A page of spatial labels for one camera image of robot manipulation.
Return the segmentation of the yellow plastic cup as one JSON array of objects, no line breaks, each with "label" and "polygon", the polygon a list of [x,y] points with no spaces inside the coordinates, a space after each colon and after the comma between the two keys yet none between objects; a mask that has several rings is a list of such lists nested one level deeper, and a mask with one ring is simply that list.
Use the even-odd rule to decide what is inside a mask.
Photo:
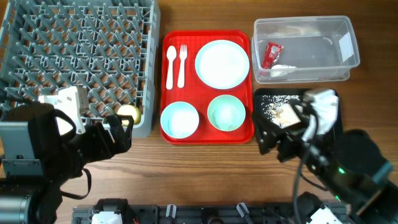
[{"label": "yellow plastic cup", "polygon": [[132,116],[134,120],[134,125],[137,125],[141,122],[142,111],[133,105],[122,105],[118,111],[118,115]]}]

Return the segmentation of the food scraps and rice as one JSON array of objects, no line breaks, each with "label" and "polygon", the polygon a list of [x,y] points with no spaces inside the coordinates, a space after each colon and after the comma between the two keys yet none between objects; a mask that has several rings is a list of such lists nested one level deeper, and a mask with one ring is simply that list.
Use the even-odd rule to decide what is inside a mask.
[{"label": "food scraps and rice", "polygon": [[262,95],[256,98],[261,114],[280,128],[287,128],[300,122],[290,102],[299,100],[298,95]]}]

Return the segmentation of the green bowl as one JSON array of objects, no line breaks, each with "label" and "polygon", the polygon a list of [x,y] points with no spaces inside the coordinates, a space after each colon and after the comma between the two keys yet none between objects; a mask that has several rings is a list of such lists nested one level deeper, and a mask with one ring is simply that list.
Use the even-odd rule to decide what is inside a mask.
[{"label": "green bowl", "polygon": [[243,103],[233,95],[215,97],[207,109],[207,117],[217,130],[230,132],[240,128],[246,119]]}]

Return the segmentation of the white napkin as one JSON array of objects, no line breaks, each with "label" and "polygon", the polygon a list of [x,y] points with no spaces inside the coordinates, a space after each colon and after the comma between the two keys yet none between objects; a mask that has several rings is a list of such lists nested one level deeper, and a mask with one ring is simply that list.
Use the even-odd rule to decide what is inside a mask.
[{"label": "white napkin", "polygon": [[270,75],[274,77],[282,77],[296,71],[297,67],[290,65],[274,65],[271,67]]}]

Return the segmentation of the red ketchup packet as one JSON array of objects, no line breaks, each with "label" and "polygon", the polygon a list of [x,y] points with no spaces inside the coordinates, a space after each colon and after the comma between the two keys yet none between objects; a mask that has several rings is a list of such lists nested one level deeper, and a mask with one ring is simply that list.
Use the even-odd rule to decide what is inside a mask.
[{"label": "red ketchup packet", "polygon": [[283,46],[274,42],[268,42],[261,68],[270,69],[279,59]]}]

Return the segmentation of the cream plastic spoon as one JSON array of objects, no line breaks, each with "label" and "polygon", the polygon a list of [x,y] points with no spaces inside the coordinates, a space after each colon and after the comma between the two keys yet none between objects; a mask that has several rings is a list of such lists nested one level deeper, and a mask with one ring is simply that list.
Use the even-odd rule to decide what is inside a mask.
[{"label": "cream plastic spoon", "polygon": [[174,60],[177,57],[177,50],[176,48],[171,45],[168,47],[167,52],[166,52],[166,57],[168,60],[168,70],[167,70],[167,78],[166,78],[166,89],[171,90],[173,88],[173,66],[174,66]]}]

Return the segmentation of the cream plastic fork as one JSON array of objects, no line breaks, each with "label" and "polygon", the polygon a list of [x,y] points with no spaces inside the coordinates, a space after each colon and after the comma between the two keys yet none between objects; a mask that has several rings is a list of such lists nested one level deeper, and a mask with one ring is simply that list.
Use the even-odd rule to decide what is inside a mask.
[{"label": "cream plastic fork", "polygon": [[179,68],[178,81],[177,81],[177,86],[179,88],[183,88],[185,85],[185,60],[187,59],[187,55],[188,55],[187,45],[181,45],[179,53],[180,68]]}]

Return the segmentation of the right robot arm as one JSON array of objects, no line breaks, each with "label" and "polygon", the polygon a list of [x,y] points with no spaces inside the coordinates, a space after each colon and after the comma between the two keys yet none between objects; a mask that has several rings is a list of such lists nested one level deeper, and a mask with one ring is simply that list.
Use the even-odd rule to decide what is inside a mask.
[{"label": "right robot arm", "polygon": [[351,205],[355,223],[397,223],[397,185],[389,180],[393,165],[366,131],[345,131],[338,118],[325,134],[303,139],[308,122],[280,128],[252,113],[261,154],[277,148],[280,162],[298,157],[337,200]]}]

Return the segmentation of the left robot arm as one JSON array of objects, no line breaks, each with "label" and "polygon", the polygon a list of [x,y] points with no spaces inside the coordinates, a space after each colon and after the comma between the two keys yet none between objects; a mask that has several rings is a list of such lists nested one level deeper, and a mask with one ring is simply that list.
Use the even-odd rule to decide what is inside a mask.
[{"label": "left robot arm", "polygon": [[82,200],[61,190],[70,179],[87,176],[86,164],[112,158],[131,148],[134,118],[107,116],[110,125],[89,124],[83,134],[63,111],[33,102],[13,108],[1,120],[1,223],[54,223],[63,198]]}]

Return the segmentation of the black waste tray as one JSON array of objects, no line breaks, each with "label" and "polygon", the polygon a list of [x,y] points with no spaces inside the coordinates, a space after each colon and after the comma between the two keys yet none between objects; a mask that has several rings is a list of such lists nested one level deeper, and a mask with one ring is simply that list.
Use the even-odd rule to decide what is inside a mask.
[{"label": "black waste tray", "polygon": [[303,113],[303,106],[292,106],[292,102],[309,103],[318,115],[317,134],[325,134],[332,141],[343,133],[338,94],[332,89],[306,88],[260,88],[254,93],[254,119],[257,141],[264,143],[281,134],[303,134],[310,118]]}]

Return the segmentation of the grey dishwasher rack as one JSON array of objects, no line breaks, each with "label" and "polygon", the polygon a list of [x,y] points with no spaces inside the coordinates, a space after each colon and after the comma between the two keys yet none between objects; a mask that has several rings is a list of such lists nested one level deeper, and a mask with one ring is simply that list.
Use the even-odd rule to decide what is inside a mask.
[{"label": "grey dishwasher rack", "polygon": [[160,8],[156,0],[1,2],[1,113],[77,86],[84,123],[140,109],[132,135],[152,131]]}]

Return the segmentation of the light blue bowl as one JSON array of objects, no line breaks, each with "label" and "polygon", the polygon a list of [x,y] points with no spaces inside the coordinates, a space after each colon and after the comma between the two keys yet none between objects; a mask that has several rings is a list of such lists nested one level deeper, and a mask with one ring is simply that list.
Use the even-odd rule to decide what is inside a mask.
[{"label": "light blue bowl", "polygon": [[175,139],[191,136],[199,125],[198,111],[190,103],[176,101],[164,108],[160,117],[163,132]]}]

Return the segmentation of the red serving tray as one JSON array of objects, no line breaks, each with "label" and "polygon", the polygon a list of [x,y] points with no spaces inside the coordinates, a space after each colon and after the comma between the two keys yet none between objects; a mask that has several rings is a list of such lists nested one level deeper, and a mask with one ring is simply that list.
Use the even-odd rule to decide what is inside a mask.
[{"label": "red serving tray", "polygon": [[[203,83],[195,70],[195,57],[198,51],[207,43],[214,40],[229,40],[242,47],[246,54],[250,53],[250,43],[247,35],[240,30],[175,30],[169,32],[163,40],[162,47],[162,84],[160,109],[164,110],[176,101],[190,103],[199,114],[197,130],[189,137],[175,139],[161,131],[165,141],[171,144],[242,144],[250,141],[254,135],[254,125],[251,119],[253,112],[252,79],[248,73],[245,80],[230,90],[217,90]],[[169,62],[166,52],[173,45],[177,51],[181,45],[186,45],[188,57],[185,61],[185,86],[178,88],[174,81],[171,90],[165,88]],[[210,102],[220,95],[233,95],[245,106],[246,117],[244,123],[235,131],[224,132],[216,129],[208,120],[207,109]]]}]

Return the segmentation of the light blue plate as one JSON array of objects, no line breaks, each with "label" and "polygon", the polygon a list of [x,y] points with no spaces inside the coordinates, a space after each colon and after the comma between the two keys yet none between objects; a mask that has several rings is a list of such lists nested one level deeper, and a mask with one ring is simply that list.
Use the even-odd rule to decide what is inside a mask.
[{"label": "light blue plate", "polygon": [[230,40],[213,40],[196,54],[195,71],[206,85],[228,90],[240,85],[249,73],[249,57],[245,50]]}]

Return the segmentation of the clear plastic bin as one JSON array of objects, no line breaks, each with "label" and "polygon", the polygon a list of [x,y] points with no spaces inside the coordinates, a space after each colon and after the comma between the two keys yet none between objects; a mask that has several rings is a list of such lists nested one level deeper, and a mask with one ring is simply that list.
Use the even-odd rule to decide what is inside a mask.
[{"label": "clear plastic bin", "polygon": [[[268,42],[284,47],[274,65],[295,66],[296,71],[272,78],[271,68],[261,68]],[[344,81],[360,64],[358,43],[347,16],[257,19],[251,47],[259,84]]]}]

